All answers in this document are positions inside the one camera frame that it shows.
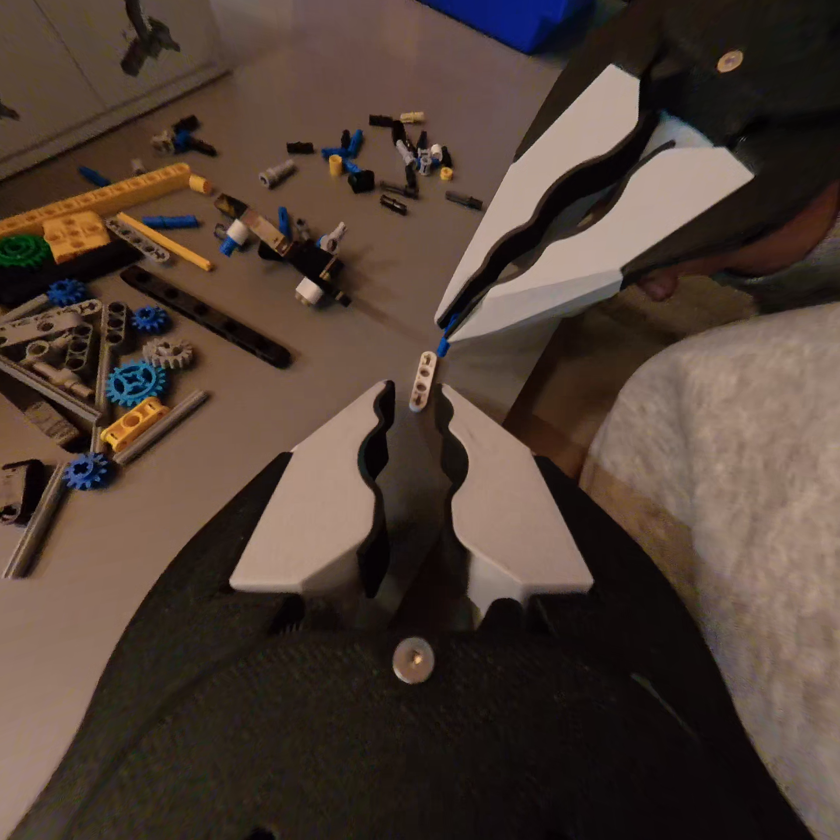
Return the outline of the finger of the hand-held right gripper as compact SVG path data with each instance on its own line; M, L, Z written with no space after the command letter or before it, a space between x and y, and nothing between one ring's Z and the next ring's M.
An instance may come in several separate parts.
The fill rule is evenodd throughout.
M574 314L612 297L629 277L633 259L751 179L728 151L696 130L672 118L665 121L664 129L659 123L658 117L631 171L590 195L616 188L604 214L548 243L520 274L497 280L468 314L459 317L450 344L544 317Z
M658 123L641 90L638 77L607 66L511 163L438 305L439 327L468 314L562 212L631 171Z

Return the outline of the small light grey lego liftarm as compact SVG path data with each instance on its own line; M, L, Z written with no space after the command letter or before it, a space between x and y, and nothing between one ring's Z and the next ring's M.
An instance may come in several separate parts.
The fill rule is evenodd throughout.
M420 413L427 406L434 384L437 362L438 356L435 352L425 351L421 354L408 400L408 406L413 413Z

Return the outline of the person's right forearm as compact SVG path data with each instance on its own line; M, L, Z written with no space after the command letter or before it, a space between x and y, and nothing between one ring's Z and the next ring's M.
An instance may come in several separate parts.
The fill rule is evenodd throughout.
M748 294L762 315L839 302L839 220L819 245L786 269L756 277L720 272L713 278Z

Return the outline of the yellow lego connector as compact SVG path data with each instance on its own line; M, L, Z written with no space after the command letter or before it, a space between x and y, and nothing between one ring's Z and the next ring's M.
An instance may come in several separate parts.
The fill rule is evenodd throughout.
M170 412L171 409L157 397L147 397L110 426L102 429L98 440L110 447L115 455L122 453Z

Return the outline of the scattered small lego pins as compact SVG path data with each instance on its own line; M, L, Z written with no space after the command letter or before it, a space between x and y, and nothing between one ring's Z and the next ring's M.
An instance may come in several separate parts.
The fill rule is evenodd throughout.
M364 144L362 129L343 131L337 146L323 146L317 149L313 142L296 140L288 141L286 148L289 155L319 154L327 162L331 175L343 175L354 194L367 194L379 190L381 205L393 213L406 215L405 201L419 199L419 177L435 175L442 182L451 182L455 176L447 146L430 143L425 130L420 133L417 142L413 142L409 136L408 126L422 125L424 122L425 114L420 111L404 112L396 118L388 114L369 115L370 128L390 132L392 147L402 163L401 182L378 178L372 170L365 169L357 163Z

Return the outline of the grey lego gear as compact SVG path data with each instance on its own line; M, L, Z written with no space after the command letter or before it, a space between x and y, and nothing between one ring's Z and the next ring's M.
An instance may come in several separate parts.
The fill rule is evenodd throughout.
M167 336L153 337L142 348L143 360L158 370L181 371L195 360L193 346L185 340Z

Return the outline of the long black lego beam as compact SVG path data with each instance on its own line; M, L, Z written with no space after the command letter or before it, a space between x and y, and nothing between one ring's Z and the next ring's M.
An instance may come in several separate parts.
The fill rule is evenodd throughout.
M130 266L122 270L119 276L132 289L143 293L147 298L159 302L163 307L173 310L269 366L278 370L285 370L291 366L292 354L284 345L269 339L224 311L212 307L204 300L172 285L148 270Z

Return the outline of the long grey lego axle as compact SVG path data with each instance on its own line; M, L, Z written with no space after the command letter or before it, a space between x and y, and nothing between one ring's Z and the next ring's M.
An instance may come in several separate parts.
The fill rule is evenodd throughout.
M82 402L76 397L53 386L36 374L27 371L23 366L1 357L1 371L27 388L41 394L46 399L56 403L72 413L75 417L83 419L90 424L96 423L102 411L94 405Z
M107 326L103 325L100 330L100 355L94 400L94 405L99 411L99 415L98 419L91 426L90 445L88 449L88 452L91 454L103 454L106 447L101 439L101 433L111 424L111 409L107 398L107 384L113 362L114 351L112 342L109 339Z

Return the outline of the grey lego tee connector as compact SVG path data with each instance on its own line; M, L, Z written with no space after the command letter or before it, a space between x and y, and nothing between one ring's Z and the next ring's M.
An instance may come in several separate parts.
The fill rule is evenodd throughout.
M70 338L66 334L52 341L32 341L26 346L21 365L61 391L92 404L95 402L95 392L65 364L69 342Z

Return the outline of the black lego piece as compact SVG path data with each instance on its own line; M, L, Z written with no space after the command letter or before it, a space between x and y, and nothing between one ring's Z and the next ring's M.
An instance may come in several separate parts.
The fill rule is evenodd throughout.
M26 526L46 487L46 466L29 458L1 466L1 524Z

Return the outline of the yellow lego axle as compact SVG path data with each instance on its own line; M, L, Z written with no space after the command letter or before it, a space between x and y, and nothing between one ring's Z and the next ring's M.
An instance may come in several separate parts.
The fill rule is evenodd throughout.
M216 269L214 262L212 262L210 259L198 255L189 248L175 242L174 240L163 235L160 231L157 231L152 227L143 224L141 221L131 217L130 215L120 212L116 214L115 218L121 223L124 223L125 225L132 228L137 233L147 237L147 239L149 239L150 241L161 246L163 249L170 251L178 258L194 265L195 267L205 272L212 272Z

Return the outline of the long light grey lego liftarm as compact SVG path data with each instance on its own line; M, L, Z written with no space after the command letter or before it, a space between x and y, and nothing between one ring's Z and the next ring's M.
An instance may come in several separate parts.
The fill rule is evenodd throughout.
M37 340L51 340L56 336L83 326L102 311L99 299L88 299L65 308L42 312L1 325L1 350Z

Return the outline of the long yellow lego beam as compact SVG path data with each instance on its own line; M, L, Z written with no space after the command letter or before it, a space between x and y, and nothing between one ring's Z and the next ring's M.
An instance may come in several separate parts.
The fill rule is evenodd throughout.
M192 178L193 172L188 164L170 164L158 170L3 218L1 237L41 235L45 222L83 212L113 215L128 207L188 188Z

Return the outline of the lego instruction booklet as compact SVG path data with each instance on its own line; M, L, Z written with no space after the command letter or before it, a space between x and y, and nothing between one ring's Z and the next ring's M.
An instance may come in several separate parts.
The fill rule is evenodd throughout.
M2 1L2 179L226 69L210 2Z

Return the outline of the person's right hand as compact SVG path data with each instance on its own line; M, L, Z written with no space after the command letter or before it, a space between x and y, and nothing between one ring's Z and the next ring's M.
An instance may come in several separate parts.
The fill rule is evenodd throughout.
M638 285L654 301L664 301L683 277L712 277L729 273L755 278L775 275L804 258L828 236L838 216L839 182L833 182L796 217L762 239L736 250L690 259L657 269Z

